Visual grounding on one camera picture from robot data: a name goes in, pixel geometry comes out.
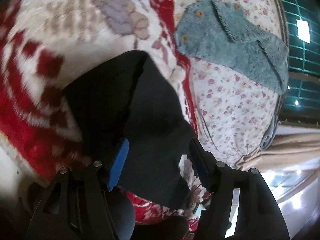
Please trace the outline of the beige curtain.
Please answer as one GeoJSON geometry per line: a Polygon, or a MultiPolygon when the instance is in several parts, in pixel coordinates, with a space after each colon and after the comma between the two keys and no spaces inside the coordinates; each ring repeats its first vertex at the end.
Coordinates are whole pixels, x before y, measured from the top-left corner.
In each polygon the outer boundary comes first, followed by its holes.
{"type": "Polygon", "coordinates": [[[255,150],[235,164],[238,170],[282,170],[319,158],[319,133],[277,135],[264,151],[255,150]]]}

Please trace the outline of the floral white bedsheet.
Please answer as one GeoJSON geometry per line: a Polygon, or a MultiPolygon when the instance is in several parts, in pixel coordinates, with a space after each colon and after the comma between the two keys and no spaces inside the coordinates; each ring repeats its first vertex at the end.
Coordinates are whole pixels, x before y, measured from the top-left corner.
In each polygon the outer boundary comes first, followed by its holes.
{"type": "MultiPolygon", "coordinates": [[[[198,0],[174,0],[178,22],[198,0]]],[[[237,3],[255,25],[281,36],[283,20],[276,0],[222,0],[237,3]]],[[[230,167],[256,152],[267,130],[278,95],[226,66],[190,59],[190,86],[203,148],[230,167]]]]}

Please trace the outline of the black pants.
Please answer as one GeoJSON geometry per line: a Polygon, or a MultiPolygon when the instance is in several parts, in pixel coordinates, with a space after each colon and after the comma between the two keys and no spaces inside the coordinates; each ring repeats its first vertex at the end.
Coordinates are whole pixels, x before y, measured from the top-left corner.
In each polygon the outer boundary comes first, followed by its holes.
{"type": "Polygon", "coordinates": [[[132,50],[114,57],[62,92],[82,134],[84,154],[110,163],[128,140],[119,186],[170,209],[188,206],[190,189],[178,165],[195,133],[148,53],[132,50]]]}

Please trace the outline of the teal window grille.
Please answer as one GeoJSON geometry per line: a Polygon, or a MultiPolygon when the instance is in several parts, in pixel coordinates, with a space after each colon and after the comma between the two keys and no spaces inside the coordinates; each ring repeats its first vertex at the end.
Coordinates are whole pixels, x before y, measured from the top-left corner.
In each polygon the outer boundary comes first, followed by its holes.
{"type": "Polygon", "coordinates": [[[289,38],[287,93],[280,119],[319,124],[319,0],[281,0],[289,38]]]}

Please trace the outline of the teal fleece garment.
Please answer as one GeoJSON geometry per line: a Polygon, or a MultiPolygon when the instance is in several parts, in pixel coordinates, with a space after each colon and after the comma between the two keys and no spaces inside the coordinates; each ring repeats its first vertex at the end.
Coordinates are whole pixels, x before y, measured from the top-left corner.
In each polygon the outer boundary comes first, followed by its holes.
{"type": "Polygon", "coordinates": [[[187,57],[229,67],[279,95],[287,90],[288,47],[249,21],[239,4],[199,0],[187,6],[175,41],[187,57]]]}

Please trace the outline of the red white plush blanket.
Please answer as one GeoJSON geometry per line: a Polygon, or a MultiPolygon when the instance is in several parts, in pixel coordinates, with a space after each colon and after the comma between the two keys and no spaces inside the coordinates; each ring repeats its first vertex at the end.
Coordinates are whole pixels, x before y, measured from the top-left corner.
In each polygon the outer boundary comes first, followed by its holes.
{"type": "Polygon", "coordinates": [[[14,231],[31,212],[31,184],[88,162],[62,90],[96,65],[147,51],[198,129],[190,61],[173,37],[177,7],[177,0],[1,0],[1,217],[14,231]]]}

